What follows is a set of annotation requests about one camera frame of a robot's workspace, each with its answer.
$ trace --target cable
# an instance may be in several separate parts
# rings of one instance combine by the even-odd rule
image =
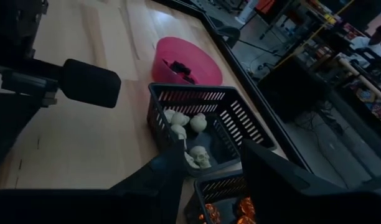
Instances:
[[[309,133],[313,133],[315,138],[316,138],[316,144],[317,144],[317,149],[318,151],[321,153],[322,157],[325,158],[325,160],[329,163],[329,165],[333,168],[334,172],[336,172],[336,174],[340,177],[340,179],[343,181],[344,185],[346,186],[347,189],[349,189],[349,186],[347,185],[347,182],[345,180],[345,178],[340,174],[340,172],[336,169],[336,167],[334,166],[334,164],[330,161],[330,159],[325,155],[325,152],[323,151],[323,148],[321,147],[321,142],[320,142],[320,138],[318,136],[318,134],[315,132],[315,128],[317,128],[318,126],[324,124],[324,123],[320,123],[320,124],[317,124],[314,126],[314,118],[317,116],[318,114],[315,113],[315,112],[310,112],[310,117],[307,119],[307,121],[305,121],[303,124],[298,124],[297,122],[294,122],[294,125],[296,125],[298,128],[301,128]]]
[[[281,45],[282,45],[282,43],[277,44],[277,45],[275,45],[275,46],[269,48],[268,50],[273,50],[273,49],[275,49],[275,48],[277,48],[277,47],[279,47],[279,46],[281,46]],[[250,71],[253,71],[253,69],[252,69],[253,62],[255,62],[256,60],[258,60],[259,58],[261,58],[261,57],[262,57],[263,55],[265,55],[265,54],[266,54],[266,52],[263,52],[263,53],[261,53],[259,56],[257,56],[256,58],[254,58],[254,59],[250,62],[250,64],[248,65],[248,69],[249,69]]]
[[[257,45],[251,44],[251,43],[249,43],[249,42],[245,42],[244,40],[240,40],[240,39],[238,39],[238,41],[241,42],[241,43],[247,44],[247,45],[249,45],[249,46],[251,46],[251,47],[257,48],[258,50],[262,50],[262,51],[264,51],[264,52],[266,52],[266,53],[269,53],[269,54],[272,54],[272,55],[274,55],[274,56],[278,56],[278,57],[280,57],[280,55],[277,55],[277,54],[276,54],[277,51],[270,51],[269,49],[268,49],[268,50],[267,50],[267,49],[264,49],[264,48],[259,47],[259,46],[257,46]]]

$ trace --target wooden tabletop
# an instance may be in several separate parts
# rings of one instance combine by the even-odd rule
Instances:
[[[236,87],[266,127],[200,20],[150,0],[49,2],[35,57],[57,65],[74,58],[115,71],[120,96],[108,109],[69,100],[60,91],[57,105],[42,108],[20,134],[0,168],[0,189],[107,189],[156,156],[146,124],[148,84],[154,49],[167,36],[206,51],[224,85]],[[275,152],[284,156],[279,147]],[[184,184],[180,214],[192,182]]]

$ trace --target skull figurine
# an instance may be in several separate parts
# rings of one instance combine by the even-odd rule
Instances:
[[[164,115],[167,118],[168,123],[171,123],[171,119],[176,112],[174,110],[168,109],[164,111]]]
[[[209,161],[210,156],[205,150],[205,147],[203,146],[193,147],[190,150],[190,156],[192,156],[195,159],[196,163],[200,165],[200,168],[206,169],[211,167],[210,161]]]
[[[191,128],[197,132],[201,133],[207,127],[207,121],[205,120],[205,116],[202,113],[195,115],[190,121]]]
[[[179,124],[173,124],[171,130],[178,135],[178,139],[186,139],[186,130]]]
[[[179,124],[185,126],[189,122],[189,117],[181,112],[175,112],[171,117],[171,124]]]
[[[200,169],[200,166],[198,166],[196,163],[195,163],[195,159],[188,155],[188,153],[184,152],[184,155],[185,155],[185,159],[186,161],[188,162],[188,164],[194,168],[194,169]]]

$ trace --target black plastic basket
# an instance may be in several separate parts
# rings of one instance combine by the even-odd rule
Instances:
[[[149,90],[148,124],[160,151],[178,141],[164,110],[179,111],[190,118],[198,113],[206,115],[207,128],[203,134],[192,135],[192,131],[188,131],[189,124],[185,127],[188,149],[195,145],[204,146],[212,164],[211,168],[199,170],[186,163],[188,173],[194,177],[240,162],[238,151],[243,138],[252,139],[267,149],[275,149],[253,111],[233,87],[152,83]]]
[[[188,224],[213,224],[205,208],[207,203],[219,210],[221,223],[236,223],[234,207],[241,198],[249,196],[241,170],[202,177],[194,185],[195,192],[184,209]]]

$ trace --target plastic bowl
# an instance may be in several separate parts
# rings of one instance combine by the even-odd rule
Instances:
[[[152,76],[155,82],[190,84],[174,73],[168,64],[177,61],[191,70],[195,84],[221,85],[222,73],[214,60],[198,46],[177,37],[165,37],[158,42],[154,57]]]

